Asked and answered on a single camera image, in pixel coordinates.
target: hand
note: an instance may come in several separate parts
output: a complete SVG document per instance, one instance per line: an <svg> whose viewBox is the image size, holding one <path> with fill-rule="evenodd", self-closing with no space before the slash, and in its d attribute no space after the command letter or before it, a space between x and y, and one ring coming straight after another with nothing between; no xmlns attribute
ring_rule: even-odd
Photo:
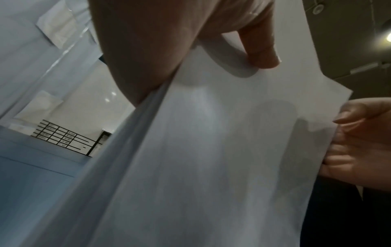
<svg viewBox="0 0 391 247"><path fill-rule="evenodd" d="M391 98L347 102L319 174L391 191Z"/></svg>
<svg viewBox="0 0 391 247"><path fill-rule="evenodd" d="M89 0L105 60L118 87L138 105L167 80L194 40L238 31L249 61L279 64L273 0Z"/></svg>

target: palm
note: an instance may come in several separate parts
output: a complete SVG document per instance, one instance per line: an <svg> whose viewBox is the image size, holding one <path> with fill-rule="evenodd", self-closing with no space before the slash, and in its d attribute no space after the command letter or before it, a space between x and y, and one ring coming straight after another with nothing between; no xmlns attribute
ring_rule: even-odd
<svg viewBox="0 0 391 247"><path fill-rule="evenodd" d="M389 189L391 178L391 111L342 124L324 159L326 176L352 184Z"/></svg>

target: black pants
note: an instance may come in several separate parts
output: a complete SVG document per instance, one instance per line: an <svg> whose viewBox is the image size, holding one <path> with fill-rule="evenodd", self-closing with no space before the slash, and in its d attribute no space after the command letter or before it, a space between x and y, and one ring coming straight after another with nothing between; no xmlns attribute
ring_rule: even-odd
<svg viewBox="0 0 391 247"><path fill-rule="evenodd" d="M391 247L391 193L318 177L301 231L301 247Z"/></svg>

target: human hand holding fabric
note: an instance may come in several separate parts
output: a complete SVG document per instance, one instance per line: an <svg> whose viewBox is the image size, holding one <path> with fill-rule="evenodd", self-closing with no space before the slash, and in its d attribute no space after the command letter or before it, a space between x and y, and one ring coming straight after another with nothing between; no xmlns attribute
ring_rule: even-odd
<svg viewBox="0 0 391 247"><path fill-rule="evenodd" d="M347 102L319 174L391 191L391 98Z"/></svg>
<svg viewBox="0 0 391 247"><path fill-rule="evenodd" d="M118 87L137 106L167 80L194 40L238 31L249 61L278 66L273 0L89 0L105 60Z"/></svg>

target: person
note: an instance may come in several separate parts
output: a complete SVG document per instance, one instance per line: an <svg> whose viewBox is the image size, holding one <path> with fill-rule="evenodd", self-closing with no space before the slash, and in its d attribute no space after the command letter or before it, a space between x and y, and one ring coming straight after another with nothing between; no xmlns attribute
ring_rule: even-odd
<svg viewBox="0 0 391 247"><path fill-rule="evenodd" d="M135 106L170 78L197 37L238 31L254 66L267 69L280 63L274 47L273 0L89 0L89 3L111 74ZM373 243L371 238L361 241L356 237L370 232L360 223L371 225L373 221L364 220L364 214L362 221L357 216L362 213L357 209L362 200L357 189L349 184L391 191L391 99L349 101L334 122L339 127L314 186L301 246L346 246L354 239L356 246ZM364 198L371 198L373 193L366 191L364 194L369 197ZM377 219L387 219L383 214L387 211L376 210L382 212ZM382 226L377 228L379 231L389 230L385 227L388 224L379 221L374 224Z"/></svg>

